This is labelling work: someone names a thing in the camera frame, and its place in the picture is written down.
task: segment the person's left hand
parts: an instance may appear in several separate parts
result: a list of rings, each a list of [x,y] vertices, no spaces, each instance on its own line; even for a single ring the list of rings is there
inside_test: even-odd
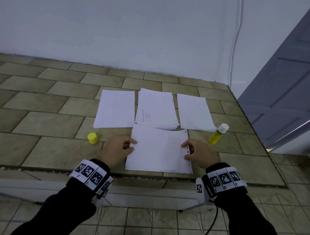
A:
[[[130,143],[137,144],[137,141],[125,135],[113,136],[105,142],[97,159],[111,169],[134,151],[133,147],[129,147]]]

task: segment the door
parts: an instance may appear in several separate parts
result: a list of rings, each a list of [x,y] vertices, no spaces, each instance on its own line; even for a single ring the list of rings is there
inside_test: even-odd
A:
[[[310,11],[238,102],[266,148],[310,120]]]

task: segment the yellow cap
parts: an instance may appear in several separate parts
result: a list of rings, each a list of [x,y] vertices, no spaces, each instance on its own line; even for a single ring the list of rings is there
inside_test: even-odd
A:
[[[89,133],[88,136],[87,136],[89,142],[91,144],[95,144],[98,142],[98,137],[96,135],[96,133],[92,132],[92,133]]]

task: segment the black long-sleeved shirt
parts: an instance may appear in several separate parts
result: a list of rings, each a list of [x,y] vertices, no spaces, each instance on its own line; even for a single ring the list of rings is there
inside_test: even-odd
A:
[[[110,169],[103,162],[92,159],[106,172]],[[206,173],[228,167],[221,162],[210,166]],[[22,224],[12,235],[57,234],[68,235],[79,224],[92,217],[96,207],[91,203],[95,193],[75,178],[66,187],[46,199],[32,220]],[[229,234],[277,234],[274,227],[263,217],[245,187],[234,188],[218,194],[215,205],[227,212]]]

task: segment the paper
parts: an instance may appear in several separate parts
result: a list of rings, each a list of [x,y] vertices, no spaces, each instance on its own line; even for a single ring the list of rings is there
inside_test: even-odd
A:
[[[177,94],[180,127],[190,130],[216,131],[206,99]]]
[[[176,129],[179,122],[172,93],[141,88],[135,123],[165,130]]]
[[[133,127],[135,92],[102,90],[94,128]]]
[[[127,157],[126,170],[193,173],[191,162],[183,158],[189,148],[181,148],[188,139],[187,130],[168,131],[135,124],[131,137],[138,143],[130,144],[135,149]]]

